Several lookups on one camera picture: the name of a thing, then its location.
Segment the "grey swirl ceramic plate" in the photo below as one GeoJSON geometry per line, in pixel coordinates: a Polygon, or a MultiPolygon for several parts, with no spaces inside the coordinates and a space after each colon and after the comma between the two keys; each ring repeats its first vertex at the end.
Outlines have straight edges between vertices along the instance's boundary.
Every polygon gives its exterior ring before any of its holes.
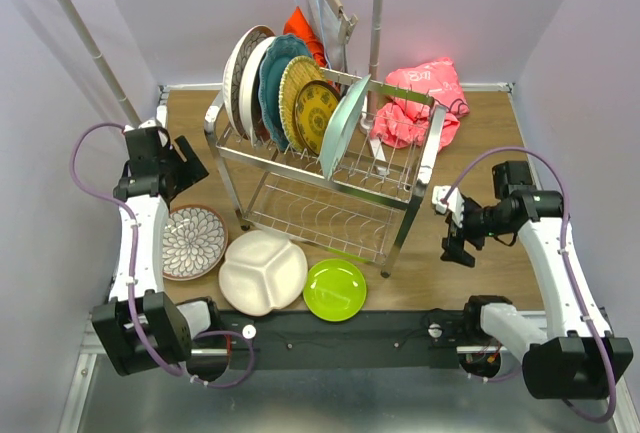
{"type": "Polygon", "coordinates": [[[259,101],[254,93],[255,85],[259,84],[259,68],[269,46],[276,39],[275,36],[261,39],[249,54],[245,64],[239,92],[239,112],[245,135],[252,146],[259,146],[262,142],[258,134],[258,122],[262,119],[259,101]]]}

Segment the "yellow black patterned plate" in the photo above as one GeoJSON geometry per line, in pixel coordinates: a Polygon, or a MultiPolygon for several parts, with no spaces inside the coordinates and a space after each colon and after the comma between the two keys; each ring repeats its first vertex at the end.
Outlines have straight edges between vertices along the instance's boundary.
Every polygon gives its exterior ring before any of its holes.
{"type": "Polygon", "coordinates": [[[294,121],[304,148],[318,156],[329,120],[340,101],[328,82],[313,80],[299,92],[294,103],[294,121]]]}

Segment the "woven bamboo plate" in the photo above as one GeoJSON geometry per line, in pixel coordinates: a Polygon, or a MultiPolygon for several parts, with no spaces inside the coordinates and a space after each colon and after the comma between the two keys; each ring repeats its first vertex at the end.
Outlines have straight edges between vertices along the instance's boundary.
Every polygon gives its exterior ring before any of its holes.
{"type": "Polygon", "coordinates": [[[305,146],[295,123],[295,103],[302,88],[314,80],[324,80],[320,67],[313,58],[294,57],[286,66],[279,85],[278,105],[282,129],[291,148],[303,152],[305,146]]]}

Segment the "teal scalloped plate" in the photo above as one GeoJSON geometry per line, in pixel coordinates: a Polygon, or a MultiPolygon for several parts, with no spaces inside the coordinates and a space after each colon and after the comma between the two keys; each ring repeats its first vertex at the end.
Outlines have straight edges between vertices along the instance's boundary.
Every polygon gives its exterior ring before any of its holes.
{"type": "Polygon", "coordinates": [[[276,36],[259,67],[258,101],[271,140],[284,152],[289,145],[279,113],[279,89],[284,70],[298,56],[311,57],[306,43],[293,34],[276,36]]]}

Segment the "floral brown rim plate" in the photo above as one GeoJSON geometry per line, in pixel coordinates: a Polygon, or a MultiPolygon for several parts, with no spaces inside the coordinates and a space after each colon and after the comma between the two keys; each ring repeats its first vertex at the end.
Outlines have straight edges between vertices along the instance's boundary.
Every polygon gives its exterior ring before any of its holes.
{"type": "Polygon", "coordinates": [[[229,234],[223,218],[204,205],[173,209],[163,231],[163,277],[190,281],[208,274],[224,257],[229,234]]]}
{"type": "Polygon", "coordinates": [[[256,25],[246,31],[234,46],[223,72],[223,100],[229,122],[242,138],[247,134],[239,113],[239,90],[242,74],[250,54],[257,45],[275,33],[265,25],[256,25]]]}

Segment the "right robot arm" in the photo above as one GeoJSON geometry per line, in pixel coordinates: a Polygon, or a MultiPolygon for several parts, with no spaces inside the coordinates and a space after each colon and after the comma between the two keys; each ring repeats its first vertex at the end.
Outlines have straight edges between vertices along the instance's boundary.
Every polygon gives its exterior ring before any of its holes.
{"type": "Polygon", "coordinates": [[[466,245],[481,250],[486,239],[510,235],[524,246],[533,267],[546,326],[535,326],[503,296],[474,295],[459,323],[462,337],[474,345],[494,338],[506,347],[536,399],[607,398],[631,363],[633,349],[628,339],[614,335],[595,304],[572,229],[563,221],[562,194],[537,189],[525,161],[497,164],[492,175],[494,206],[481,206],[450,186],[434,188],[432,205],[448,225],[441,258],[473,267],[466,245]]]}

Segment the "pale blue square plate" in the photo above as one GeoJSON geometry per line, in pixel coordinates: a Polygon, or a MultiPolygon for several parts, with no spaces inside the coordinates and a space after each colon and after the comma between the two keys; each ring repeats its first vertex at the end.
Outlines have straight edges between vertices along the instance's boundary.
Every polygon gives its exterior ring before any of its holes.
{"type": "Polygon", "coordinates": [[[319,163],[322,174],[329,180],[344,156],[363,110],[371,75],[367,75],[348,88],[339,101],[326,129],[319,163]]]}

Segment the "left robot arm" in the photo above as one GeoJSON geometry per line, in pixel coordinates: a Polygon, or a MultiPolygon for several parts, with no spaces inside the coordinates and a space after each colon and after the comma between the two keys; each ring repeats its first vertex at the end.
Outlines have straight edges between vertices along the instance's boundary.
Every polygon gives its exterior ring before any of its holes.
{"type": "Polygon", "coordinates": [[[169,299],[163,234],[171,201],[208,172],[186,138],[172,139],[155,119],[122,133],[129,158],[107,197],[120,214],[120,251],[108,298],[94,307],[91,323],[119,375],[159,367],[180,376],[193,341],[214,346],[222,325],[209,297],[180,304],[169,299]]]}

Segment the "white divided plate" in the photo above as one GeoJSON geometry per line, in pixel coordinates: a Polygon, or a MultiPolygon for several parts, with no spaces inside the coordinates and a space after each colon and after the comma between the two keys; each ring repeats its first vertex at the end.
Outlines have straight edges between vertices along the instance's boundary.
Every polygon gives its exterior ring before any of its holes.
{"type": "Polygon", "coordinates": [[[288,238],[262,230],[245,233],[226,250],[219,287],[227,302],[250,316],[292,304],[307,281],[303,250],[288,238]]]}

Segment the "lime green plate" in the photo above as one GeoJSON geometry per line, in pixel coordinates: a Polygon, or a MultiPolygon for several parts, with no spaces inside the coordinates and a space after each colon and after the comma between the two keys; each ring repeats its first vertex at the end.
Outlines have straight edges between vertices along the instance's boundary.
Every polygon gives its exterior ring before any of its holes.
{"type": "Polygon", "coordinates": [[[303,299],[317,318],[339,323],[363,308],[368,287],[361,270],[339,258],[326,259],[309,269],[303,299]]]}

